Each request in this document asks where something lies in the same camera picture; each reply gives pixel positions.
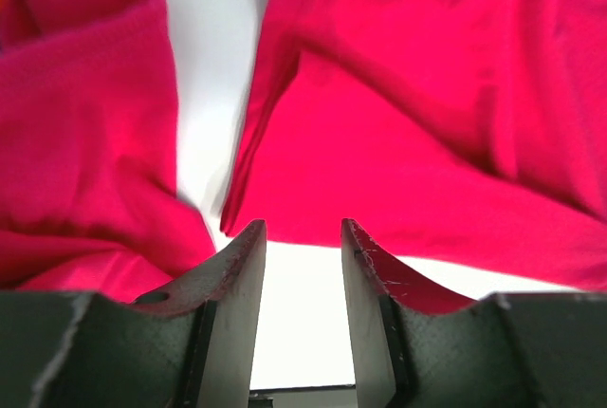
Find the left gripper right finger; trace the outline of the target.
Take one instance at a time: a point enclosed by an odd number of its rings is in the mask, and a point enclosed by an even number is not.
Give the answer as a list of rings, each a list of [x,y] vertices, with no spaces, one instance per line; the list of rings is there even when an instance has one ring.
[[[341,223],[361,407],[602,407],[606,297],[494,293],[473,300]]]

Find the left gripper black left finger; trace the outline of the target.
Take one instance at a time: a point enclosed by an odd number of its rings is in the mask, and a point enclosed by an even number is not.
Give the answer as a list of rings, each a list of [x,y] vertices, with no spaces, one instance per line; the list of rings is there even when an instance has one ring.
[[[5,407],[245,407],[267,226],[133,303],[93,291],[3,291]]]

